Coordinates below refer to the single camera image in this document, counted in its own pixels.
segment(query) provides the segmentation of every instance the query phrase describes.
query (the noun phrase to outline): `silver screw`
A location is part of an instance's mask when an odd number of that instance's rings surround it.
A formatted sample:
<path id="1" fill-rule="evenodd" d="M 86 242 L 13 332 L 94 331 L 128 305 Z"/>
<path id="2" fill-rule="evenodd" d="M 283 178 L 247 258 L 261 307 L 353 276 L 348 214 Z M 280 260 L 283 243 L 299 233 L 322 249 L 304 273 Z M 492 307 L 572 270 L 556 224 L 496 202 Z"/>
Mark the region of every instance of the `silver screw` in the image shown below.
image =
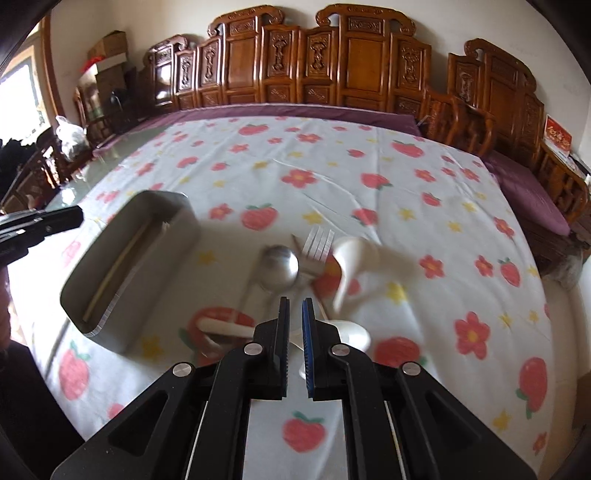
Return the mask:
<path id="1" fill-rule="evenodd" d="M 349 350 L 348 346 L 339 343 L 338 345 L 334 345 L 330 351 L 336 356 L 347 356 L 351 350 Z"/>
<path id="2" fill-rule="evenodd" d="M 262 345 L 258 343 L 249 343 L 244 347 L 244 353 L 247 355 L 259 355 L 262 352 Z"/>
<path id="3" fill-rule="evenodd" d="M 411 377 L 416 377 L 419 373 L 421 373 L 421 365 L 416 364 L 415 362 L 406 362 L 402 366 L 402 371 Z"/>
<path id="4" fill-rule="evenodd" d="M 189 364 L 176 364 L 173 367 L 173 375 L 175 377 L 186 377 L 193 368 Z"/>

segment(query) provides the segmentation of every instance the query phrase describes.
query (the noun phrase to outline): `cardboard box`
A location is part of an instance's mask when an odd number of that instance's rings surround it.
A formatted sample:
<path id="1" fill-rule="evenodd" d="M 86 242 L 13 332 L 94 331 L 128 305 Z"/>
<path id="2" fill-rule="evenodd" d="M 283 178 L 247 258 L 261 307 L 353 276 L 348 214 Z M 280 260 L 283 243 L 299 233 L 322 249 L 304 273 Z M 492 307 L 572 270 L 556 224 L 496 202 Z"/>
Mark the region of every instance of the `cardboard box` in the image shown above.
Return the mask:
<path id="1" fill-rule="evenodd" d="M 94 47 L 88 51 L 88 59 L 104 56 L 106 58 L 127 53 L 127 36 L 125 32 L 114 31 L 101 38 Z"/>

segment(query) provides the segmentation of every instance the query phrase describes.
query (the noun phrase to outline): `purple cushion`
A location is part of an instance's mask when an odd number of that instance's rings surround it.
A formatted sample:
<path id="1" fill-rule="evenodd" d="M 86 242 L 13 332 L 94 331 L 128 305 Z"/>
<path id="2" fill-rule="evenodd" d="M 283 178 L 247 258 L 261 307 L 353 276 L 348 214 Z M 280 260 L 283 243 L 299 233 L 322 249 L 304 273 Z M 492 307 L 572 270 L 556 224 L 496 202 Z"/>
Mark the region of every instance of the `purple cushion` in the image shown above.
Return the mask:
<path id="1" fill-rule="evenodd" d="M 492 151 L 483 162 L 517 215 L 557 235 L 568 236 L 569 224 L 532 172 L 497 151 Z"/>

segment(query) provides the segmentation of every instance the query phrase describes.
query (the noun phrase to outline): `red flower print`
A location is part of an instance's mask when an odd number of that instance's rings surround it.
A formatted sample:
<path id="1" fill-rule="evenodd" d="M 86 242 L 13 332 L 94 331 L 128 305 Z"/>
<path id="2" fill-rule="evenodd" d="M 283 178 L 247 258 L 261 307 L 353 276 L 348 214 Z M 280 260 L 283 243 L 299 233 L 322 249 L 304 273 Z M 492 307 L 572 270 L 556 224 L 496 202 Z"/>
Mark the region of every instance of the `red flower print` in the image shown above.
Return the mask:
<path id="1" fill-rule="evenodd" d="M 486 357 L 486 341 L 491 335 L 491 328 L 478 320 L 478 315 L 468 312 L 466 320 L 456 320 L 456 349 L 462 355 L 474 352 L 478 360 Z"/>
<path id="2" fill-rule="evenodd" d="M 427 360 L 421 356 L 421 349 L 405 337 L 392 337 L 378 343 L 374 350 L 374 361 L 387 367 L 398 368 L 406 362 L 424 365 Z"/>
<path id="3" fill-rule="evenodd" d="M 534 454 L 538 455 L 544 447 L 546 446 L 546 437 L 548 436 L 548 432 L 540 433 L 534 442 L 534 446 L 532 447 Z"/>
<path id="4" fill-rule="evenodd" d="M 390 181 L 377 173 L 362 173 L 361 183 L 370 189 L 381 190 L 383 187 L 391 187 Z"/>
<path id="5" fill-rule="evenodd" d="M 209 210 L 209 219 L 210 220 L 224 220 L 226 215 L 230 215 L 234 210 L 232 210 L 227 203 L 222 203 L 217 207 L 212 208 Z"/>
<path id="6" fill-rule="evenodd" d="M 199 159 L 197 157 L 186 157 L 177 163 L 177 168 L 185 168 L 188 165 L 197 163 Z"/>
<path id="7" fill-rule="evenodd" d="M 115 200 L 115 198 L 117 197 L 117 195 L 119 194 L 119 190 L 114 190 L 112 192 L 107 193 L 107 195 L 105 195 L 105 203 L 109 203 L 112 202 L 113 200 Z"/>
<path id="8" fill-rule="evenodd" d="M 228 164 L 226 162 L 219 162 L 212 166 L 213 171 L 225 170 Z"/>
<path id="9" fill-rule="evenodd" d="M 347 153 L 353 158 L 361 158 L 365 156 L 365 153 L 363 153 L 361 150 L 355 150 L 354 148 L 347 150 Z"/>
<path id="10" fill-rule="evenodd" d="M 322 423 L 324 419 L 308 419 L 302 412 L 295 411 L 294 418 L 283 424 L 283 440 L 297 453 L 315 450 L 326 437 Z"/>
<path id="11" fill-rule="evenodd" d="M 474 180 L 480 183 L 480 177 L 469 168 L 461 168 L 460 170 L 468 180 Z"/>
<path id="12" fill-rule="evenodd" d="M 119 412 L 123 410 L 123 408 L 124 407 L 121 403 L 113 403 L 107 412 L 107 418 L 109 420 L 114 419 L 119 414 Z"/>
<path id="13" fill-rule="evenodd" d="M 478 259 L 474 262 L 474 265 L 483 277 L 492 277 L 493 266 L 491 263 L 488 263 L 486 258 L 484 258 L 482 255 L 478 256 Z"/>
<path id="14" fill-rule="evenodd" d="M 297 139 L 300 142 L 316 143 L 318 140 L 322 140 L 322 137 L 319 137 L 316 134 L 308 134 L 308 135 L 299 134 L 297 136 Z"/>
<path id="15" fill-rule="evenodd" d="M 232 148 L 230 149 L 230 152 L 232 153 L 239 153 L 239 152 L 244 152 L 248 150 L 248 144 L 243 144 L 243 145 L 233 145 Z"/>
<path id="16" fill-rule="evenodd" d="M 295 188 L 302 189 L 309 183 L 316 183 L 318 180 L 314 178 L 314 172 L 310 170 L 290 170 L 290 174 L 282 177 L 281 181 L 284 183 L 291 183 Z"/>
<path id="17" fill-rule="evenodd" d="M 429 183 L 431 183 L 432 181 L 437 181 L 437 179 L 433 175 L 431 175 L 431 172 L 428 170 L 415 170 L 414 175 L 417 178 Z"/>
<path id="18" fill-rule="evenodd" d="M 433 258 L 431 255 L 422 257 L 418 264 L 425 269 L 425 276 L 429 279 L 434 277 L 445 277 L 445 273 L 443 273 L 443 262 Z"/>
<path id="19" fill-rule="evenodd" d="M 146 165 L 144 165 L 143 167 L 141 167 L 136 173 L 138 174 L 138 177 L 141 177 L 142 175 L 145 175 L 146 173 L 152 171 L 154 169 L 154 162 L 149 162 L 146 163 Z"/>
<path id="20" fill-rule="evenodd" d="M 378 223 L 378 214 L 374 210 L 369 210 L 367 208 L 353 210 L 351 216 L 358 220 L 363 226 L 375 225 Z"/>
<path id="21" fill-rule="evenodd" d="M 515 232 L 505 220 L 503 220 L 501 218 L 494 217 L 494 221 L 495 221 L 496 229 L 498 231 L 500 231 L 501 233 L 504 233 L 509 238 L 513 238 L 513 235 L 515 235 Z"/>
<path id="22" fill-rule="evenodd" d="M 78 250 L 81 247 L 81 243 L 77 240 L 74 240 L 70 245 L 66 247 L 66 249 L 61 253 L 61 257 L 64 263 L 64 267 L 67 267 L 72 259 L 78 253 Z"/>

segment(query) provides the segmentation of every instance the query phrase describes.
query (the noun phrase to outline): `tablecloth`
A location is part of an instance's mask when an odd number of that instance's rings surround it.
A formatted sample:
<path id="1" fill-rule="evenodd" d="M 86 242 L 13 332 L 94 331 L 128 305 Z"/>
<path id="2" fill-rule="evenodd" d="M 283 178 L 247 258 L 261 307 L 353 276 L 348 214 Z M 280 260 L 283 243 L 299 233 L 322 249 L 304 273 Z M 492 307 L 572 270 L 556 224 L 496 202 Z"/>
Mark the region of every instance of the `tablecloth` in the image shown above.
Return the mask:
<path id="1" fill-rule="evenodd" d="M 59 292 L 110 218 L 144 189 L 188 195 L 202 235 L 137 341 L 117 355 L 76 330 Z M 342 312 L 371 334 L 374 361 L 419 362 L 539 468 L 554 395 L 547 306 L 517 220 L 477 157 L 340 121 L 188 121 L 121 161 L 79 205 L 80 229 L 49 238 L 9 274 L 34 356 L 83 437 L 173 363 L 203 361 L 191 319 L 236 306 L 263 245 L 292 245 L 292 233 L 305 239 L 321 225 L 378 246 L 379 268 L 358 276 Z M 316 281 L 329 304 L 339 277 L 329 258 Z M 288 294 L 295 327 L 299 294 Z M 265 302 L 254 288 L 243 313 L 262 321 Z M 302 354 L 291 347 L 287 399 L 253 403 L 244 478 L 345 478 L 340 405 L 306 398 Z"/>

